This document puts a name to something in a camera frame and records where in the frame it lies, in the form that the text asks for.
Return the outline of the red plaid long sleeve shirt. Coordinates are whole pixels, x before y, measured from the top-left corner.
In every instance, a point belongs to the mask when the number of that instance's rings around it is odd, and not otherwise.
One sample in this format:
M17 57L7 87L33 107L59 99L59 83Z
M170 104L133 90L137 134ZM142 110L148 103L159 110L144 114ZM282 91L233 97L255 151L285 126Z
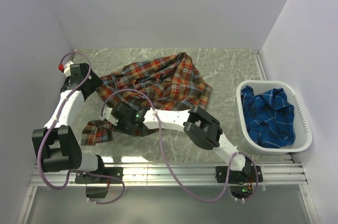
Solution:
M130 63L101 80L96 92L111 108L122 101L134 109L150 105L160 110L205 109L212 92L185 52Z

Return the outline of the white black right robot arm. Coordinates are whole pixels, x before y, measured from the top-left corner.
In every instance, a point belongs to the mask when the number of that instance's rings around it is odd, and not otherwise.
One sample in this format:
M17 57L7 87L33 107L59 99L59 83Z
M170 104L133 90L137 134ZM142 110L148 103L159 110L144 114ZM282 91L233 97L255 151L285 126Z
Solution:
M251 176L251 164L240 155L237 148L225 136L220 122L201 107L190 110L169 111L141 107L138 110L125 103L105 108L103 116L114 129L128 135L147 136L160 128L184 132L199 148L214 151L223 161L231 164L230 174L240 182Z

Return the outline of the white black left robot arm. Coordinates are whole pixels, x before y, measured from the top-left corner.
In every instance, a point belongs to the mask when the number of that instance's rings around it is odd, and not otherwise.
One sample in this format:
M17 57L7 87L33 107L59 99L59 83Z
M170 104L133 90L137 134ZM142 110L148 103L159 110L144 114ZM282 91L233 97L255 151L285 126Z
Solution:
M84 154L72 130L77 114L87 98L102 85L102 80L89 69L87 63L64 66L66 79L60 89L59 103L50 120L41 129L32 133L34 151L39 153L43 139L46 141L41 150L42 172L63 170L88 171L94 183L106 178L106 169L100 166L102 160L96 155Z

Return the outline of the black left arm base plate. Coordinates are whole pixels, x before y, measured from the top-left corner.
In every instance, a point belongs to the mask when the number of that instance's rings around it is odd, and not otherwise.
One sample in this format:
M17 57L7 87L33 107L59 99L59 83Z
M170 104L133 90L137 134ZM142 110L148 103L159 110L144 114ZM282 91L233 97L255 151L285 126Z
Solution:
M75 184L121 184L123 180L122 167L106 167L95 172L78 172Z

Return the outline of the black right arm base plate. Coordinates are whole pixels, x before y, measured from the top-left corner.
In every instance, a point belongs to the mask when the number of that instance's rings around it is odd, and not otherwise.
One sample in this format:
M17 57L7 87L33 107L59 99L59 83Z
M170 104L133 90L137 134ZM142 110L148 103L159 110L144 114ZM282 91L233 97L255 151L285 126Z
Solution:
M215 179L218 183L225 183L226 181L226 174L227 174L228 167L227 166L216 166L215 171ZM243 172L239 171L230 171L228 183L230 184L237 184L243 185L247 182L256 182L256 173L253 166L250 167L250 172L248 175L244 174Z

